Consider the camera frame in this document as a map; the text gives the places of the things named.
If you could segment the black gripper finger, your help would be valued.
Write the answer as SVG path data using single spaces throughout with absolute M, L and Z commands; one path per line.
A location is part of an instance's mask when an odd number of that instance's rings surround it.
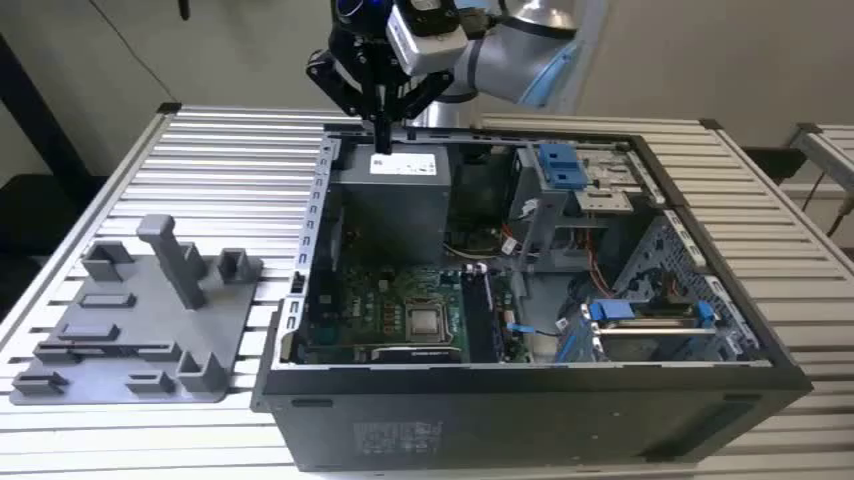
M 429 104 L 441 96 L 454 81 L 450 71 L 427 74 L 422 81 L 411 88 L 407 87 L 413 78 L 402 73 L 386 81 L 383 94 L 383 153 L 390 154 L 393 126 L 402 120 L 414 119 Z
M 365 51 L 345 51 L 335 56 L 331 50 L 317 50 L 310 55 L 306 74 L 341 110 L 371 124 L 375 151 L 385 152 L 386 118 Z

